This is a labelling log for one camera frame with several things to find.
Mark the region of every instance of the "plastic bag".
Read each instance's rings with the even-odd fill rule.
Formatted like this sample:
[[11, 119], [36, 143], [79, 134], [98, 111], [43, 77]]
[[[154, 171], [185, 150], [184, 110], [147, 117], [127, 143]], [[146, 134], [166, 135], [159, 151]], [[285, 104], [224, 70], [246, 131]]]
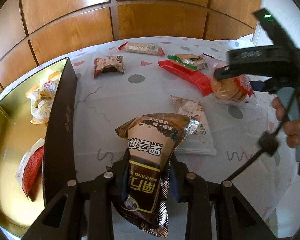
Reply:
[[175, 153], [216, 155], [212, 134], [201, 102], [172, 97], [178, 114], [192, 116], [199, 121], [198, 128], [177, 147]]
[[56, 71], [34, 85], [27, 93], [30, 99], [33, 124], [44, 124], [49, 121], [52, 103], [58, 88], [61, 73]]
[[162, 48], [158, 44], [154, 43], [136, 43], [136, 42], [126, 42], [118, 47], [118, 50], [123, 50], [126, 52], [150, 54], [156, 56], [164, 56]]

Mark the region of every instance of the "patterned tablecloth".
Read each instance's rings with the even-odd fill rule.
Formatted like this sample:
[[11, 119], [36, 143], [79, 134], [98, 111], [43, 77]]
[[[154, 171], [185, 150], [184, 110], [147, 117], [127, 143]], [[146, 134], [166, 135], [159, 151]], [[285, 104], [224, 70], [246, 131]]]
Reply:
[[[79, 78], [74, 111], [74, 158], [77, 179], [94, 179], [106, 171], [106, 165], [123, 156], [127, 141], [119, 138], [114, 129], [143, 114], [176, 112], [170, 95], [203, 102], [210, 125], [216, 156], [177, 155], [208, 181], [223, 181], [258, 150], [256, 141], [265, 130], [278, 124], [270, 106], [274, 98], [268, 93], [256, 92], [259, 102], [254, 109], [238, 108], [203, 98], [199, 90], [187, 81], [158, 66], [166, 57], [119, 51], [126, 41], [157, 43], [165, 55], [211, 55], [226, 60], [229, 49], [253, 46], [252, 36], [237, 41], [206, 41], [183, 37], [146, 37], [113, 41], [71, 52], [43, 64], [69, 56]], [[94, 59], [108, 55], [122, 55], [124, 74], [102, 73], [93, 78]], [[234, 184], [257, 212], [266, 219], [274, 210], [296, 174], [294, 151], [285, 144], [285, 135], [279, 134], [280, 148], [273, 158], [262, 155], [252, 166], [234, 179]], [[169, 194], [168, 239], [184, 239], [187, 204], [178, 204]], [[150, 239], [153, 236], [139, 230], [113, 209], [115, 239]]]

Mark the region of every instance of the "chocolate snack wrapper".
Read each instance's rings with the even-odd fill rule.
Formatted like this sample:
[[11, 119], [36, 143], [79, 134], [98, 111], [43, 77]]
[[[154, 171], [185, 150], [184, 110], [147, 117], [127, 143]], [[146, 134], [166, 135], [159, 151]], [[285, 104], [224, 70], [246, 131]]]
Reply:
[[198, 127], [199, 121], [182, 114], [148, 114], [115, 129], [128, 140], [129, 194], [114, 203], [119, 214], [151, 235], [168, 236], [166, 199], [169, 158], [173, 150]]

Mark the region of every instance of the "cookie package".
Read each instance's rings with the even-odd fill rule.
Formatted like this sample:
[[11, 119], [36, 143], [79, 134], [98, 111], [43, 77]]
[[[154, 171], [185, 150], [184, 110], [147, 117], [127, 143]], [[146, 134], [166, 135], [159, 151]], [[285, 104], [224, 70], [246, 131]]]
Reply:
[[213, 145], [212, 134], [202, 103], [175, 96], [171, 96], [171, 98], [177, 108], [178, 114], [189, 115], [199, 121], [198, 128], [194, 133], [189, 135], [174, 152], [181, 154], [216, 155], [217, 151]]
[[168, 59], [173, 60], [177, 65], [190, 71], [207, 68], [207, 64], [202, 55], [196, 56], [194, 54], [176, 54], [168, 55]]
[[128, 198], [114, 203], [119, 214], [151, 235], [166, 238], [170, 154], [198, 127], [198, 120], [181, 114], [148, 114], [115, 129], [128, 140]]
[[150, 54], [155, 56], [164, 56], [162, 48], [158, 44], [154, 43], [126, 42], [118, 47], [118, 50], [133, 53]]
[[124, 73], [123, 56], [107, 56], [94, 59], [94, 78], [101, 73], [116, 71]]

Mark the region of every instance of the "snack package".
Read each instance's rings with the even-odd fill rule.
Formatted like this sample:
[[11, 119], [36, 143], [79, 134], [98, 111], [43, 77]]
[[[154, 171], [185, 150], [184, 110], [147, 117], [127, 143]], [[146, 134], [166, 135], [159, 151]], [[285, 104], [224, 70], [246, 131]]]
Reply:
[[176, 105], [178, 114], [189, 115], [199, 121], [199, 126], [194, 133], [189, 135], [174, 152], [216, 155], [217, 151], [213, 145], [212, 135], [202, 103], [185, 98], [171, 97]]
[[207, 68], [207, 64], [202, 56], [194, 54], [176, 54], [168, 55], [168, 59], [173, 60], [177, 65], [186, 68], [190, 71]]
[[27, 91], [26, 97], [30, 98], [31, 114], [33, 116], [30, 121], [31, 123], [44, 124], [49, 121], [52, 103], [58, 88], [60, 76], [61, 73], [56, 71]]
[[44, 139], [40, 138], [31, 149], [23, 155], [16, 173], [16, 180], [30, 201], [32, 200], [29, 194], [42, 163], [43, 150]]
[[170, 73], [184, 80], [187, 80], [191, 84], [194, 84], [197, 88], [200, 89], [204, 97], [212, 93], [210, 80], [205, 74], [202, 74], [199, 71], [191, 72], [188, 69], [180, 67], [172, 60], [158, 61], [158, 64], [160, 67], [164, 68]]
[[119, 71], [122, 74], [123, 70], [123, 56], [108, 56], [94, 59], [94, 78], [102, 72]]
[[126, 42], [118, 47], [118, 49], [126, 52], [164, 56], [162, 48], [158, 44], [154, 43]]
[[166, 199], [171, 152], [198, 127], [193, 117], [181, 114], [148, 114], [115, 129], [128, 140], [130, 152], [129, 194], [114, 203], [119, 214], [154, 236], [168, 235]]

